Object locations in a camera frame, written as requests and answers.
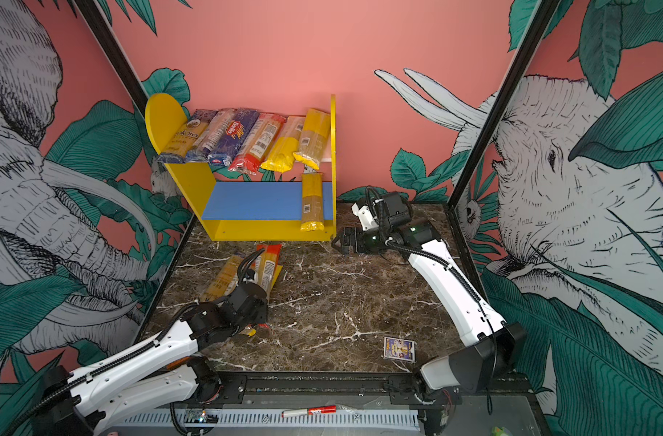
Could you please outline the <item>wide yellow spaghetti pack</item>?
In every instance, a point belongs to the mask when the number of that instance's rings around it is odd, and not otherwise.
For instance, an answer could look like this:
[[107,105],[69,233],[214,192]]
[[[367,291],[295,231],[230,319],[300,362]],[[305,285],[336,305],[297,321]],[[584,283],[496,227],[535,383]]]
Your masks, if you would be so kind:
[[320,170],[320,163],[331,132],[331,115],[311,108],[308,110],[298,150],[293,153],[297,162],[302,162],[313,170]]

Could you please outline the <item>narrow yellow spaghetti pack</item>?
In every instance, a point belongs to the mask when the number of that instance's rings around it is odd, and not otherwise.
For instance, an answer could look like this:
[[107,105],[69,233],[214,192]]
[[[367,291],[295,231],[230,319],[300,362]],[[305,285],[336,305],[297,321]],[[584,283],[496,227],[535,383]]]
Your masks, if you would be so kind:
[[298,151],[300,135],[304,126],[304,116],[289,116],[276,138],[275,144],[260,168],[276,173],[286,173],[293,169]]

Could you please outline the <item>clear white-label spaghetti pack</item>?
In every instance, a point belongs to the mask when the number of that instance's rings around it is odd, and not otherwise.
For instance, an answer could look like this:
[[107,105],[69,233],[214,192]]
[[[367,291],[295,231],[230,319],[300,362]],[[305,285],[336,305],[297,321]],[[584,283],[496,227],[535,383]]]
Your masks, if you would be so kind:
[[218,111],[203,134],[195,142],[194,148],[186,154],[186,162],[207,162],[209,154],[224,135],[235,114],[235,108],[225,108]]

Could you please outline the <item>blue Barilla spaghetti box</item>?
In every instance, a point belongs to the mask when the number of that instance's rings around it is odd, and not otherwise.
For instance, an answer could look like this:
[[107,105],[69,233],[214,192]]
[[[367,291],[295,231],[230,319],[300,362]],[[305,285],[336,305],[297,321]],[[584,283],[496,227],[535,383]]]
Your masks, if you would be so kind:
[[222,136],[208,154],[211,165],[229,167],[242,149],[244,141],[257,122],[260,112],[255,109],[236,109]]

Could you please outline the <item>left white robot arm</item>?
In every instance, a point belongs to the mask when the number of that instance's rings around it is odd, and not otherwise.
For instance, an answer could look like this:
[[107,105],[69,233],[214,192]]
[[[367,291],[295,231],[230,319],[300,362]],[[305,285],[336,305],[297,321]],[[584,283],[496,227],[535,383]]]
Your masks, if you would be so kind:
[[252,282],[238,283],[214,301],[190,303],[161,332],[114,356],[74,372],[46,372],[33,406],[3,425],[0,435],[21,429],[34,435],[98,435],[122,418],[166,403],[193,396],[209,403],[220,379],[197,352],[264,324],[267,317],[267,294]]

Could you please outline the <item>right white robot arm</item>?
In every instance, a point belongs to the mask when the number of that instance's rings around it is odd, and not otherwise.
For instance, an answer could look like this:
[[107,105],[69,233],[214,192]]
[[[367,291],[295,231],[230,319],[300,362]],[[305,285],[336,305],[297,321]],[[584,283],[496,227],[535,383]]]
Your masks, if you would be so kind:
[[338,251],[398,252],[436,294],[464,345],[458,352],[422,365],[420,377],[429,390],[480,392],[494,379],[514,371],[526,330],[519,323],[507,323],[478,293],[428,219],[415,217],[401,194],[382,194],[374,187],[366,188],[351,210],[360,226],[346,227],[336,236],[333,244]]

